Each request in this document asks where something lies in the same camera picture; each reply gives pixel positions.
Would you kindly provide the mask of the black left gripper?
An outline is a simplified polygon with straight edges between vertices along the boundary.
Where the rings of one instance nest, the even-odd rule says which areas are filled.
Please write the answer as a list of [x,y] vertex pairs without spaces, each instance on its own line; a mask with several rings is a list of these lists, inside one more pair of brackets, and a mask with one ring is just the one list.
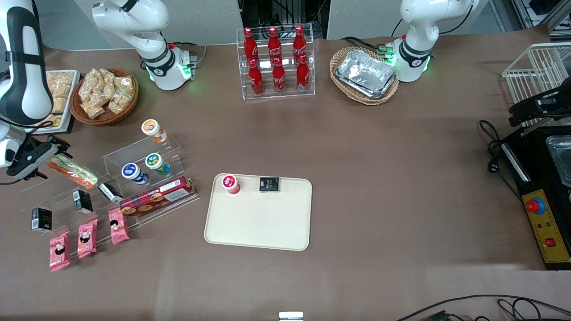
[[571,90],[558,87],[542,93],[536,99],[524,99],[509,108],[512,115],[509,124],[512,127],[532,127],[536,124],[542,126],[552,121],[571,116]]

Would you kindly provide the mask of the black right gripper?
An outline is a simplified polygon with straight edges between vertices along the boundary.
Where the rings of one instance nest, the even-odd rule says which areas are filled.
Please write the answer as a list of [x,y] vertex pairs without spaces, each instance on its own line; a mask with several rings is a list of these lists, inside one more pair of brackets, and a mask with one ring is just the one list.
[[16,153],[16,160],[8,167],[6,174],[15,180],[29,181],[34,177],[47,180],[48,176],[39,171],[39,166],[54,155],[63,154],[71,158],[69,148],[70,144],[57,136],[47,136],[46,142],[28,142]]

